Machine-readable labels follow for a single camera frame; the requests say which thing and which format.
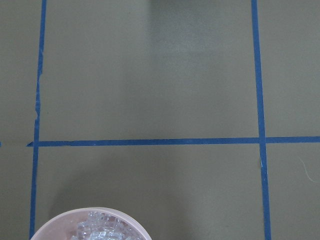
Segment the pink bowl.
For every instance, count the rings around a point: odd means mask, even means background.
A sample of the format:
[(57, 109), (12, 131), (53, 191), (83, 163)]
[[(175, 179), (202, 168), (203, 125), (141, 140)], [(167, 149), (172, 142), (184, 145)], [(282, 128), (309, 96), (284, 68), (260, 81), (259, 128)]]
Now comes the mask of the pink bowl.
[(106, 207), (86, 207), (70, 210), (61, 213), (38, 229), (31, 237), (32, 240), (68, 240), (72, 232), (76, 230), (77, 223), (84, 221), (89, 212), (99, 212), (109, 214), (125, 222), (133, 228), (143, 240), (150, 240), (151, 237), (144, 227), (131, 216), (112, 208)]

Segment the pile of clear ice cubes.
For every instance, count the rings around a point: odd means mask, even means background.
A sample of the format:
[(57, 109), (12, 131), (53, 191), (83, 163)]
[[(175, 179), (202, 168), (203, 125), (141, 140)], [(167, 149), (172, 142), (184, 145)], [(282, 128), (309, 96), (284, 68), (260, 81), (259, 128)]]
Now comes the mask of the pile of clear ice cubes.
[(86, 220), (76, 225), (70, 240), (145, 240), (129, 223), (114, 215), (90, 211)]

